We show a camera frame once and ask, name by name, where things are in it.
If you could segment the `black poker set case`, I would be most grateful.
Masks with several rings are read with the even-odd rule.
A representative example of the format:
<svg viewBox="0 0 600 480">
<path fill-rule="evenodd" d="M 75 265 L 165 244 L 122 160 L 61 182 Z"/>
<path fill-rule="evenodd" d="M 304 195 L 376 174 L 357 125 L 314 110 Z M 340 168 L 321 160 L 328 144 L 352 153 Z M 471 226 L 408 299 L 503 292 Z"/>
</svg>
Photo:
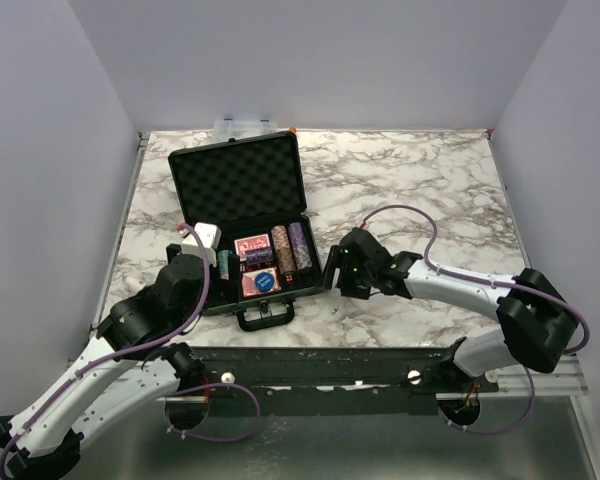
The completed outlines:
<svg viewBox="0 0 600 480">
<path fill-rule="evenodd" d="M 221 239 L 217 253 L 231 250 L 239 258 L 229 281 L 221 280 L 211 265 L 211 285 L 204 307 L 209 315 L 233 314 L 239 327 L 254 332 L 290 323 L 294 302 L 321 290 L 322 268 L 311 223 L 296 134 L 281 131 L 224 143 L 172 152 L 168 163 L 184 221 L 217 225 Z M 292 285 L 284 281 L 271 229 L 299 222 L 308 243 L 313 267 L 299 271 Z M 267 234 L 273 251 L 270 263 L 248 266 L 236 254 L 234 241 Z M 274 267 L 281 289 L 244 298 L 244 272 Z"/>
</svg>

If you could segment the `purple grey chip stack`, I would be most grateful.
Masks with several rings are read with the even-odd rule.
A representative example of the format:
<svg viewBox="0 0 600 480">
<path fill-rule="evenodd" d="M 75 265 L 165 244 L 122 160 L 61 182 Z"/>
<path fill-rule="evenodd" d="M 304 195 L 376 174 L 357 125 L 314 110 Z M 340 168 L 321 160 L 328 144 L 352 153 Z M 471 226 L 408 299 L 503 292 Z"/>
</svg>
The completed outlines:
<svg viewBox="0 0 600 480">
<path fill-rule="evenodd" d="M 245 263 L 248 266 L 257 266 L 273 261 L 273 251 L 269 247 L 263 247 L 246 251 Z"/>
</svg>

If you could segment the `red card deck in case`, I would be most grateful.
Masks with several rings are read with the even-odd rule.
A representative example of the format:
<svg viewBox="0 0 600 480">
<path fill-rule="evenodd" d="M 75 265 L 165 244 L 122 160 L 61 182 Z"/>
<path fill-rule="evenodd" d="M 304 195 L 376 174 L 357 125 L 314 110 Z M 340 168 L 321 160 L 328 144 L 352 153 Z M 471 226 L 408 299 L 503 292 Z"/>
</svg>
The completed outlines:
<svg viewBox="0 0 600 480">
<path fill-rule="evenodd" d="M 274 291 L 261 293 L 257 290 L 256 286 L 254 285 L 255 275 L 262 270 L 274 270 L 275 271 L 278 286 Z M 263 294 L 269 294 L 269 293 L 277 292 L 281 289 L 280 282 L 278 279 L 277 269 L 274 267 L 244 272 L 242 275 L 241 286 L 242 286 L 242 294 L 243 294 L 244 298 L 255 297 L 255 296 L 259 296 L 259 295 L 263 295 Z"/>
</svg>

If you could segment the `black white tool on table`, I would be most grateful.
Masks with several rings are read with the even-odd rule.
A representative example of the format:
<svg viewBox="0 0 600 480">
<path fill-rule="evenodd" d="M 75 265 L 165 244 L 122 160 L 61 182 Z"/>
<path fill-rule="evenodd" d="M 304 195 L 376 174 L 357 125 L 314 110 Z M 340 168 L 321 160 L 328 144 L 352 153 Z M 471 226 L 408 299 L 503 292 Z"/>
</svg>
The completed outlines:
<svg viewBox="0 0 600 480">
<path fill-rule="evenodd" d="M 140 290 L 142 290 L 144 288 L 144 285 L 140 280 L 133 278 L 131 276 L 126 276 L 123 279 L 123 281 L 124 281 L 124 284 L 126 285 L 127 290 L 133 294 L 139 292 Z"/>
</svg>

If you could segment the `clear plastic box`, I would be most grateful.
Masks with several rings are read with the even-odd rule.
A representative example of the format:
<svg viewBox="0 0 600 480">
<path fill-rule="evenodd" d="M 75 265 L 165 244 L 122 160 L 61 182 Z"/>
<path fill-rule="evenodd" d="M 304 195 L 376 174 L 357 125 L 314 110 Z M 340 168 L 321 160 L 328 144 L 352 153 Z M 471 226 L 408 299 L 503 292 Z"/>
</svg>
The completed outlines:
<svg viewBox="0 0 600 480">
<path fill-rule="evenodd" d="M 224 143 L 230 139 L 243 139 L 275 133 L 278 124 L 269 119 L 224 118 L 214 122 L 211 144 Z"/>
</svg>

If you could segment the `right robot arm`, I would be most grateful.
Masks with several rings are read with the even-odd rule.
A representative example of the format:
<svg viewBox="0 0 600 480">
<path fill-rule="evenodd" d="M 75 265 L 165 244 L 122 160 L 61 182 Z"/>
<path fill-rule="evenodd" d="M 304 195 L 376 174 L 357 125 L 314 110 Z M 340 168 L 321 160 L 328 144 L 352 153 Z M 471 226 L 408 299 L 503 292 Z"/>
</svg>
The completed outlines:
<svg viewBox="0 0 600 480">
<path fill-rule="evenodd" d="M 390 253 L 367 230 L 355 228 L 331 247 L 323 284 L 344 297 L 386 296 L 442 302 L 497 323 L 462 338 L 440 367 L 440 379 L 460 392 L 484 373 L 515 364 L 551 373 L 580 322 L 547 277 L 525 268 L 514 276 L 482 274 L 435 264 L 423 255 Z"/>
</svg>

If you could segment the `black mounting rail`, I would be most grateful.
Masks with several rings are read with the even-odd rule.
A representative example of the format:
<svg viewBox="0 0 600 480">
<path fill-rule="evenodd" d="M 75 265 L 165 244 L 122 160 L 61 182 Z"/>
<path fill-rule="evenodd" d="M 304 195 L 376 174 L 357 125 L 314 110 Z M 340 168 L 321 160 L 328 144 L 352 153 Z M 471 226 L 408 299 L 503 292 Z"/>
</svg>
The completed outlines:
<svg viewBox="0 0 600 480">
<path fill-rule="evenodd" d="M 461 399 L 471 390 L 495 392 L 485 378 L 453 370 L 437 348 L 220 348 L 185 343 L 132 360 L 86 407 L 85 419 L 113 420 L 161 397 L 177 414 L 208 408 L 241 417 L 259 404 L 262 415 L 434 415 L 437 395 Z"/>
</svg>

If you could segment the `blue small blind button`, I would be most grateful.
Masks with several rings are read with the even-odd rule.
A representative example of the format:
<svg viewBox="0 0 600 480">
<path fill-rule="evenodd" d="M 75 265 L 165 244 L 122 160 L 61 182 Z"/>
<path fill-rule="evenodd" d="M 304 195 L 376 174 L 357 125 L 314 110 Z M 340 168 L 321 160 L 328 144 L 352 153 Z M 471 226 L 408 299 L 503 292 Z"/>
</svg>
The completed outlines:
<svg viewBox="0 0 600 480">
<path fill-rule="evenodd" d="M 277 277 L 274 270 L 262 270 L 255 275 L 254 285 L 261 293 L 274 291 L 277 284 Z"/>
</svg>

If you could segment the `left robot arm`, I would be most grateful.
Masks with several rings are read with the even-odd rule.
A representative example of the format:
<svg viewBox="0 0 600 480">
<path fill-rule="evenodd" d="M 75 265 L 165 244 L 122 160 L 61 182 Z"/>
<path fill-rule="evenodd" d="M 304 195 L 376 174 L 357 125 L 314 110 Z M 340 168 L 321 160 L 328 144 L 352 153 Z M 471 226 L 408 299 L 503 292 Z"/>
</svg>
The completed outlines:
<svg viewBox="0 0 600 480">
<path fill-rule="evenodd" d="M 184 249 L 153 284 L 116 303 L 62 376 L 13 416 L 0 416 L 0 477 L 61 479 L 123 415 L 164 395 L 194 393 L 204 367 L 179 336 L 199 319 L 216 254 Z"/>
</svg>

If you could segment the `green chip stack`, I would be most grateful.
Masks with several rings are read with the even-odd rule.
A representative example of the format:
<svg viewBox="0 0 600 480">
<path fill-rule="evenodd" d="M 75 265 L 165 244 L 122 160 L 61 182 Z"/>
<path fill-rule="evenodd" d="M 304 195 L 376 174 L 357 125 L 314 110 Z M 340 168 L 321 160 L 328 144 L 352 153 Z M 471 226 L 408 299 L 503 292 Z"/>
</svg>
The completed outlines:
<svg viewBox="0 0 600 480">
<path fill-rule="evenodd" d="M 217 268 L 219 278 L 229 281 L 232 278 L 232 271 L 239 258 L 231 250 L 221 250 L 217 253 Z"/>
</svg>

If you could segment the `red playing card deck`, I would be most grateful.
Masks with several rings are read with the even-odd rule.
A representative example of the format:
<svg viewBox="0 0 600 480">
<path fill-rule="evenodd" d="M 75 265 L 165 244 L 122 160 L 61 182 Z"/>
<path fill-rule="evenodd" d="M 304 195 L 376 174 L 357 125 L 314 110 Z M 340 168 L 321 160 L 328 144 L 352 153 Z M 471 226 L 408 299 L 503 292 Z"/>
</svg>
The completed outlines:
<svg viewBox="0 0 600 480">
<path fill-rule="evenodd" d="M 234 241 L 236 254 L 241 261 L 246 260 L 247 252 L 270 246 L 270 239 L 267 234 L 254 235 L 244 238 L 239 238 Z"/>
</svg>

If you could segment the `orange chip stack upper right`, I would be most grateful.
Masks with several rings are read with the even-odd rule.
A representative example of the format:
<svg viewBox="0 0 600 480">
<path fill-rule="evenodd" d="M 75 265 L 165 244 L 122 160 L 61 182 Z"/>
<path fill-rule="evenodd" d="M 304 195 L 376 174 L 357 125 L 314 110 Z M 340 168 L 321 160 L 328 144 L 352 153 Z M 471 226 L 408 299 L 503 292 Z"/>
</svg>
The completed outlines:
<svg viewBox="0 0 600 480">
<path fill-rule="evenodd" d="M 282 225 L 274 226 L 271 229 L 271 237 L 278 258 L 281 274 L 283 275 L 285 272 L 290 271 L 296 272 L 293 252 L 286 228 Z"/>
</svg>

